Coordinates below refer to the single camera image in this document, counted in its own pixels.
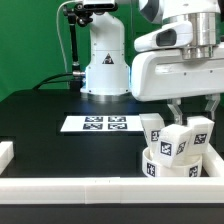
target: white bowl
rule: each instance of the white bowl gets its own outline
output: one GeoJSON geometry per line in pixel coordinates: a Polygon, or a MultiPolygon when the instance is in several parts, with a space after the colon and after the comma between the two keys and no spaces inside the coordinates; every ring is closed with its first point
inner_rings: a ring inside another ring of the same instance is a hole
{"type": "Polygon", "coordinates": [[[187,156],[184,162],[167,168],[153,161],[153,153],[147,147],[142,153],[142,171],[147,177],[200,177],[202,155],[187,156]]]}

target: cable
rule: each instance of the cable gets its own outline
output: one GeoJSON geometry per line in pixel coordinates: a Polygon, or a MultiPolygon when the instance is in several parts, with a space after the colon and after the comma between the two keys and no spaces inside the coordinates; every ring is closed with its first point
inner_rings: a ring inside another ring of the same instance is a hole
{"type": "Polygon", "coordinates": [[[53,83],[53,82],[49,82],[50,80],[57,79],[57,78],[61,78],[61,77],[65,77],[65,76],[72,76],[72,73],[58,74],[58,75],[54,75],[54,76],[51,76],[49,78],[46,78],[42,82],[40,82],[39,84],[37,84],[36,86],[34,86],[33,87],[33,90],[38,90],[42,85],[45,85],[47,83],[53,83]]]}
{"type": "Polygon", "coordinates": [[[62,56],[63,56],[63,60],[64,60],[64,66],[65,66],[65,72],[68,73],[68,63],[67,63],[67,58],[65,55],[65,49],[64,49],[64,44],[62,41],[62,37],[61,37],[61,32],[60,32],[60,25],[59,25],[59,15],[60,15],[60,11],[62,9],[62,7],[66,4],[70,4],[70,3],[78,3],[78,2],[82,2],[80,0],[71,0],[71,1],[67,1],[62,3],[58,10],[57,10],[57,17],[56,17],[56,26],[57,26],[57,34],[58,34],[58,38],[59,38],[59,42],[60,42],[60,46],[61,46],[61,52],[62,52],[62,56]]]}

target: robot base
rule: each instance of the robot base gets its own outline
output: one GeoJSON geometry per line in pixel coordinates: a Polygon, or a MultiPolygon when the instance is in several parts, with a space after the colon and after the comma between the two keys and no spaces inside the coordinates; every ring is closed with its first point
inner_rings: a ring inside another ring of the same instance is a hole
{"type": "Polygon", "coordinates": [[[130,99],[132,97],[131,93],[125,93],[121,95],[94,95],[90,93],[81,93],[81,97],[83,99],[98,101],[98,102],[119,102],[119,101],[125,101],[127,99],[130,99]]]}

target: white paper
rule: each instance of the white paper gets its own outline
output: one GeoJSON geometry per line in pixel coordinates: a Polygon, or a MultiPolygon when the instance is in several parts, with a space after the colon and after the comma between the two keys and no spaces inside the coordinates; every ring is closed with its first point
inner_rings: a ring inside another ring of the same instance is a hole
{"type": "Polygon", "coordinates": [[[67,116],[61,132],[143,131],[139,116],[67,116]]]}

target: black and white pattern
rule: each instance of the black and white pattern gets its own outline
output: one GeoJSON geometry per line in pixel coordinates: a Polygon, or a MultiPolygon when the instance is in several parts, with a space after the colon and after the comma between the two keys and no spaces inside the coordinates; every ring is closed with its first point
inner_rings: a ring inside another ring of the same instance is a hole
{"type": "Polygon", "coordinates": [[[108,117],[108,122],[126,122],[126,117],[108,117]]]}
{"type": "Polygon", "coordinates": [[[194,144],[199,145],[205,143],[207,134],[198,134],[195,136],[194,144]]]}
{"type": "Polygon", "coordinates": [[[171,156],[172,155],[172,144],[168,142],[161,141],[160,152],[164,155],[171,156]]]}
{"type": "Polygon", "coordinates": [[[160,130],[151,131],[151,141],[152,142],[157,142],[158,139],[159,139],[159,135],[160,135],[160,130]]]}
{"type": "Polygon", "coordinates": [[[177,155],[184,151],[185,145],[186,145],[186,142],[183,142],[179,145],[179,147],[177,149],[177,155]]]}
{"type": "Polygon", "coordinates": [[[99,123],[91,123],[91,124],[84,124],[83,130],[101,130],[103,128],[103,124],[99,123]]]}
{"type": "Polygon", "coordinates": [[[109,130],[127,130],[128,126],[126,123],[111,123],[108,124],[109,130]]]}
{"type": "Polygon", "coordinates": [[[147,173],[150,176],[155,177],[156,176],[156,167],[151,163],[147,163],[147,173]]]}
{"type": "Polygon", "coordinates": [[[103,122],[103,117],[86,117],[85,122],[103,122]]]}
{"type": "Polygon", "coordinates": [[[189,177],[197,177],[198,176],[198,166],[194,166],[189,170],[189,177]]]}

